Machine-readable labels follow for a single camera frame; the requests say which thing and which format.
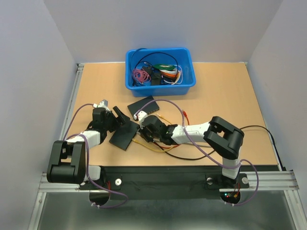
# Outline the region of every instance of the white backdrop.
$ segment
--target white backdrop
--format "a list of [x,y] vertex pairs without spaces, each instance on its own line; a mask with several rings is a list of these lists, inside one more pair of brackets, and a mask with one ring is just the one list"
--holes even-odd
[[282,0],[45,0],[77,62],[185,46],[193,61],[248,61]]
[[249,63],[255,93],[307,212],[307,1],[284,0]]
[[0,229],[28,228],[75,76],[42,0],[0,7]]

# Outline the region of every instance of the wooden table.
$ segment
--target wooden table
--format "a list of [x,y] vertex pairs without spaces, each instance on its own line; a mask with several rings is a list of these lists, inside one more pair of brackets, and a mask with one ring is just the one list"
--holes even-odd
[[[237,127],[248,125],[265,126],[258,102],[244,63],[194,63],[197,83],[188,94],[182,96],[155,97],[166,98],[178,104],[189,116],[191,125],[210,121],[213,116],[220,116]],[[85,103],[109,101],[109,108],[118,106],[130,116],[127,105],[141,98],[135,98],[125,87],[125,63],[90,63],[85,64],[76,97],[74,112]],[[181,122],[179,111],[167,102],[157,102],[157,112],[173,124]],[[69,131],[80,133],[92,120],[92,108],[83,108],[76,116]],[[241,149],[241,158],[250,160],[255,165],[277,165],[276,157],[268,133],[261,128],[245,129]],[[182,166],[214,165],[208,158],[199,161],[183,161],[165,153],[153,152],[132,142],[127,151],[123,151],[108,141],[90,150],[90,164],[103,166]],[[141,137],[136,139],[146,143]],[[203,156],[194,146],[181,145],[170,153],[185,157]],[[215,152],[211,155],[219,162],[222,158]]]

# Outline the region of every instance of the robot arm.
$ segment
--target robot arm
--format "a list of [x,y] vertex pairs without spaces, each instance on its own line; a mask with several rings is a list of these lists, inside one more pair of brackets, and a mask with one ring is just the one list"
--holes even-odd
[[[138,113],[140,134],[147,141],[159,139],[166,145],[179,145],[190,142],[181,125],[166,125],[154,115],[148,116],[144,111]],[[223,165],[239,164],[240,148],[244,133],[239,128],[214,116],[210,122],[200,125],[186,126],[186,131],[194,142],[207,142],[223,158]],[[239,168],[223,168],[223,176],[236,179]]]
[[[89,148],[104,142],[107,131],[113,132],[130,120],[116,106],[113,110],[107,107],[108,102],[103,100],[94,104],[93,120],[81,134],[86,137]],[[71,157],[70,162],[62,160]],[[53,143],[50,155],[47,180],[51,183],[81,184],[87,180],[85,176],[85,142],[80,136],[68,140],[57,140]],[[89,174],[93,180],[99,179],[100,167],[90,166]]]

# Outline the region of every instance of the green wire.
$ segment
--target green wire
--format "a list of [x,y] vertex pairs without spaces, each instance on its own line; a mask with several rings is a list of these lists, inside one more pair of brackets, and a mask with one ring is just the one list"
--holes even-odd
[[175,66],[174,65],[165,65],[165,64],[157,64],[153,66],[155,69],[160,69],[160,70],[168,70],[172,71]]

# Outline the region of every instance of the blue container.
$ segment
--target blue container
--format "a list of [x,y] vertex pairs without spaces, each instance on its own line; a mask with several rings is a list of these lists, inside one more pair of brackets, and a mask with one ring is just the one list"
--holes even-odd
[[[183,79],[181,84],[132,86],[133,79],[131,75],[131,69],[134,69],[135,65],[140,61],[142,57],[152,52],[164,52],[176,58],[178,64],[182,67],[183,72]],[[165,54],[152,54],[144,58],[143,61],[148,61],[152,65],[176,65],[175,60]],[[142,66],[144,66],[144,63],[139,64],[137,67],[140,69]],[[189,50],[186,48],[141,49],[137,52],[135,52],[135,50],[130,50],[126,53],[126,87],[132,91],[132,94],[135,97],[184,95],[189,91],[190,87],[194,86],[195,84],[196,78],[192,59]]]

